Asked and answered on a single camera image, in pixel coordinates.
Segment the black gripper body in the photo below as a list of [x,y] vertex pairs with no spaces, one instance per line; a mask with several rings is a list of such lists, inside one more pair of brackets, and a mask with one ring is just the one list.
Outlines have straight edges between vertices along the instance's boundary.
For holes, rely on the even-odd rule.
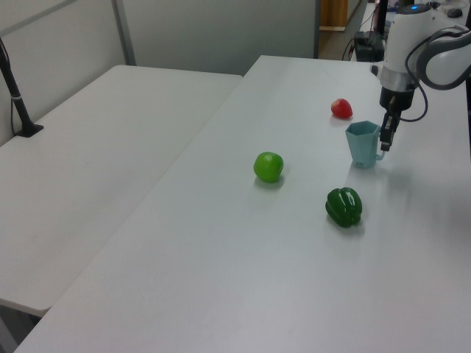
[[415,90],[404,92],[381,88],[380,106],[389,112],[402,112],[411,107]]

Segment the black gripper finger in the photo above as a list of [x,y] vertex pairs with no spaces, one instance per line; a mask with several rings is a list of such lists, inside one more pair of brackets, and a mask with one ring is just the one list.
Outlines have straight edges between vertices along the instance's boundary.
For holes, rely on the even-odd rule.
[[383,117],[383,123],[380,127],[380,149],[389,151],[393,139],[393,117],[392,114],[386,112]]
[[400,111],[392,112],[391,113],[391,124],[390,124],[390,130],[391,130],[390,145],[393,144],[394,136],[395,136],[395,133],[397,131],[399,123],[400,123]]

